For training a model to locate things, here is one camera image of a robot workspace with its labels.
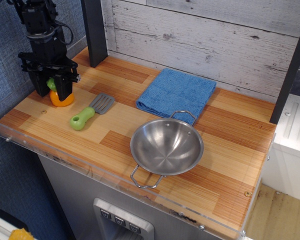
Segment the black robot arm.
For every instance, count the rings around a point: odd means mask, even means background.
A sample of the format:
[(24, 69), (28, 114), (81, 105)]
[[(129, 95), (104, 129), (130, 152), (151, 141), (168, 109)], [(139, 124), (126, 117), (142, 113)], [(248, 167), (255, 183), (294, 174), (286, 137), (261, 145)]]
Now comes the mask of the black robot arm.
[(36, 92), (44, 97), (51, 90), (53, 79), (58, 99), (64, 101), (80, 80), (78, 64), (67, 57), (68, 42), (63, 28), (67, 25), (56, 19), (56, 5), (51, 0), (9, 0), (26, 28), (31, 52), (20, 52), (21, 68), (27, 72)]

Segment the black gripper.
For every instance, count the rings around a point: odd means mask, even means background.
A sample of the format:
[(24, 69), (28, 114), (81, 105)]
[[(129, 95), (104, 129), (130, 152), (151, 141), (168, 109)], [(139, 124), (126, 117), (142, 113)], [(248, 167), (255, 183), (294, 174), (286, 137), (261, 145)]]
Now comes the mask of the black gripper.
[(67, 45), (61, 26), (50, 26), (43, 33), (26, 34), (32, 52), (20, 52), (21, 68), (27, 72), (36, 92), (44, 97), (50, 92), (49, 78), (54, 78), (58, 98), (63, 102), (72, 93), (72, 82), (81, 78), (78, 64), (67, 57)]

